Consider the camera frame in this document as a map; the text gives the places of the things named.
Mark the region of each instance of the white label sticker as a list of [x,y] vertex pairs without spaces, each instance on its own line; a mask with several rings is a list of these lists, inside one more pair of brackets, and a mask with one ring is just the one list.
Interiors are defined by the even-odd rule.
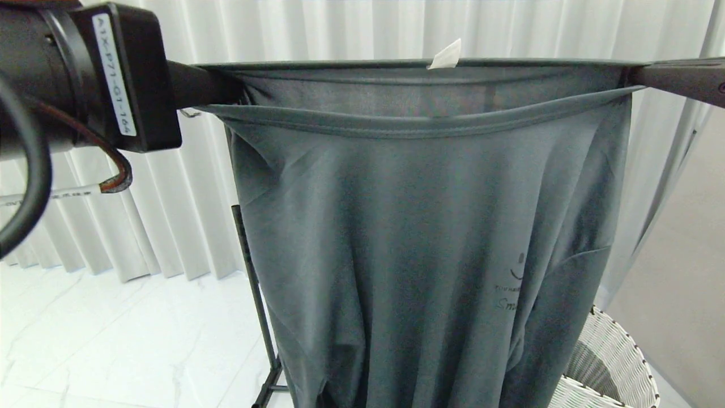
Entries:
[[96,31],[103,72],[106,74],[108,92],[111,94],[113,110],[116,112],[118,129],[124,136],[136,136],[136,124],[133,122],[133,113],[128,103],[123,70],[118,59],[113,29],[111,29],[111,17],[107,13],[94,15],[93,27]]

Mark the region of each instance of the black metal stand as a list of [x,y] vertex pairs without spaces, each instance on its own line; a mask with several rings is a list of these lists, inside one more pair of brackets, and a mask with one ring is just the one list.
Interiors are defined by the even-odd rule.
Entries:
[[247,233],[244,231],[244,222],[241,220],[241,208],[239,205],[231,206],[231,213],[236,224],[236,233],[239,236],[239,244],[241,252],[244,256],[244,265],[246,266],[246,274],[249,277],[249,285],[252,287],[252,297],[254,299],[254,307],[257,309],[257,317],[260,320],[260,328],[262,329],[262,339],[265,342],[267,358],[270,362],[270,373],[267,376],[257,400],[253,403],[252,408],[265,408],[272,398],[274,391],[289,391],[286,385],[277,385],[279,376],[282,374],[282,363],[279,355],[275,355],[274,345],[272,344],[272,335],[270,333],[267,314],[265,313],[265,304],[262,300],[262,292],[260,291],[260,281],[257,279],[257,273],[252,264],[252,257],[249,254],[249,244],[247,243]]

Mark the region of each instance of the laundry basket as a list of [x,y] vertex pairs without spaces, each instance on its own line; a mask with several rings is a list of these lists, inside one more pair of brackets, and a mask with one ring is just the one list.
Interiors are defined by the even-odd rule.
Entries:
[[658,408],[660,394],[632,337],[592,307],[550,408]]

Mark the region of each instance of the metal hook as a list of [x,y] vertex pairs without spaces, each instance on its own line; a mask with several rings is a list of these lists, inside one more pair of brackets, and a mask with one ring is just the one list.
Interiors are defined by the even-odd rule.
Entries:
[[201,112],[194,112],[194,113],[188,113],[184,109],[180,109],[181,115],[184,115],[187,118],[195,118],[197,116],[201,116]]

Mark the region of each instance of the white curtain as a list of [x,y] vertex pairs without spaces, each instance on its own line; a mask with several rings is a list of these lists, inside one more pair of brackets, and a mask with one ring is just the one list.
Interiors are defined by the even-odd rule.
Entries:
[[[456,38],[463,57],[615,60],[696,58],[715,0],[124,0],[158,16],[167,58],[184,63],[432,58]],[[600,303],[608,303],[646,230],[671,164],[687,151],[702,106],[656,90],[635,94],[619,237]],[[230,206],[233,175],[219,121],[179,117],[183,146],[128,154],[134,181],[119,195],[54,200],[5,259],[23,267],[114,269],[193,279],[243,269]],[[0,194],[23,191],[25,164],[0,162]],[[101,181],[95,148],[54,155],[54,188]],[[0,210],[0,224],[11,213]]]

